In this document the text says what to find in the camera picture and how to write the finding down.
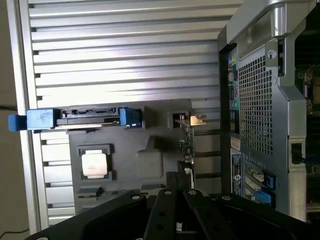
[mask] blue clip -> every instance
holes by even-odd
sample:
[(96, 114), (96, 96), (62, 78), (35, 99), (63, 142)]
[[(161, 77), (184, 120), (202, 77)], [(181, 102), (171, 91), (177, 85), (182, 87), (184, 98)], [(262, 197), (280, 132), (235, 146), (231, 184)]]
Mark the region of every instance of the blue clip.
[(132, 108), (120, 108), (120, 125), (137, 125), (141, 126), (141, 111)]
[(271, 196), (263, 191), (263, 190), (256, 190), (255, 191), (255, 197), (262, 203), (264, 204), (268, 204), (268, 205), (271, 205), (272, 203), (272, 199), (271, 199)]
[(267, 170), (262, 170), (263, 184), (272, 190), (276, 189), (276, 176)]
[(9, 115), (8, 127), (10, 132), (27, 130), (27, 116), (25, 115)]

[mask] blue drive bracket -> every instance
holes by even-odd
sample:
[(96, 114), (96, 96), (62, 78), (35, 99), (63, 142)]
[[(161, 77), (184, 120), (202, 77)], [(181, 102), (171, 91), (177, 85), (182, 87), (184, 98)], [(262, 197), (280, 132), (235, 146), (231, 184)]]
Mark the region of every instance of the blue drive bracket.
[(27, 130), (27, 116), (25, 115), (9, 115), (8, 127), (10, 132)]
[(267, 170), (262, 170), (263, 172), (263, 184), (268, 188), (275, 190), (276, 189), (276, 175), (272, 174)]
[(263, 204), (276, 208), (276, 195), (266, 187), (255, 191), (255, 197)]
[[(59, 125), (57, 120), (61, 119), (61, 111), (61, 109), (56, 108), (30, 109), (26, 112), (26, 116), (10, 115), (8, 118), (9, 130), (16, 132), (21, 130), (40, 131), (54, 129)], [(140, 109), (121, 107), (117, 117), (120, 126), (142, 126), (142, 111)], [(87, 118), (88, 120), (92, 119), (92, 116), (88, 115)]]
[(120, 108), (120, 125), (134, 125), (135, 127), (141, 127), (142, 125), (142, 113), (141, 110), (132, 109), (132, 108)]

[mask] blue plastic tab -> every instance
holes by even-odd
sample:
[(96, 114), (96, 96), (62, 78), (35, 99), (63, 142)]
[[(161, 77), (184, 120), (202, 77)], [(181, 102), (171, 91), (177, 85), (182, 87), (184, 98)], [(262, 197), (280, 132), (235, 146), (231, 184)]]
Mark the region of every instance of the blue plastic tab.
[(54, 109), (31, 109), (26, 112), (28, 130), (53, 129), (56, 126)]
[(24, 115), (9, 115), (8, 126), (10, 132), (27, 130), (27, 116)]
[(276, 195), (272, 191), (266, 187), (262, 187), (260, 190), (255, 190), (254, 192), (256, 200), (262, 204), (267, 204), (272, 208), (276, 208)]
[(120, 125), (141, 125), (141, 111), (132, 108), (120, 108)]
[(276, 175), (272, 174), (267, 170), (262, 170), (263, 172), (263, 184), (268, 188), (275, 190), (276, 189)]

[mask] cable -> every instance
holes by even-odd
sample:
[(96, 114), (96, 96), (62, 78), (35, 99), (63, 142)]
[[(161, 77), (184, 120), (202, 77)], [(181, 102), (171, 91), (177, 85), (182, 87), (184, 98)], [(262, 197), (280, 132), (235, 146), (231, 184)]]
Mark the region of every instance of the cable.
[(8, 110), (8, 111), (15, 111), (17, 112), (17, 106), (10, 106), (10, 105), (0, 105), (0, 111), (1, 110)]
[(2, 239), (2, 237), (6, 234), (23, 234), (25, 232), (28, 232), (29, 228), (23, 231), (5, 231), (4, 233), (2, 233), (2, 235), (0, 236), (0, 239)]

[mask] black mount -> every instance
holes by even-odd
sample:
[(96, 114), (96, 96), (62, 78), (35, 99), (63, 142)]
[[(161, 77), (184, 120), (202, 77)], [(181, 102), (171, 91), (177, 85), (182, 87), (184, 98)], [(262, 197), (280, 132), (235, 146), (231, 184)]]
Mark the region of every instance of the black mount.
[(146, 196), (129, 192), (28, 237), (28, 240), (319, 240), (317, 226), (236, 195), (212, 199), (179, 184)]

